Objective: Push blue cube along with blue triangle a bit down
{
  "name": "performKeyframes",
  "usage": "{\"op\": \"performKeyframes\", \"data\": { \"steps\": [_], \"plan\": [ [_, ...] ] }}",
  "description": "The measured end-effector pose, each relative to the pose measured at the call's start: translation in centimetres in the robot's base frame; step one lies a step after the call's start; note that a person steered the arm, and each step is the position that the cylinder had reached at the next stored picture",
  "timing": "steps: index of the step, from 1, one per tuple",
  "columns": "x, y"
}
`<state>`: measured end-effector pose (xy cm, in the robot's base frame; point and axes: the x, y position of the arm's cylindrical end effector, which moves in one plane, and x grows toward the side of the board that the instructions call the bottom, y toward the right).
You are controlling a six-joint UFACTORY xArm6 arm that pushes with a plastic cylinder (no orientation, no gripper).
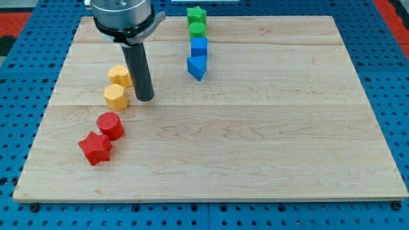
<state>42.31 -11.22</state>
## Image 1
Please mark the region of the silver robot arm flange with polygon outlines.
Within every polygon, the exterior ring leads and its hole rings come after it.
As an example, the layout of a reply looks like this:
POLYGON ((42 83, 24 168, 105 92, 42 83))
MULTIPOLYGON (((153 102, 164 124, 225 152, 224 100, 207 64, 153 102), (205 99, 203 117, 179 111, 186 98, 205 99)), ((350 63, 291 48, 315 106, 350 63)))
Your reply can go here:
POLYGON ((134 47, 153 34, 166 19, 150 0, 91 0, 93 20, 107 41, 134 47))

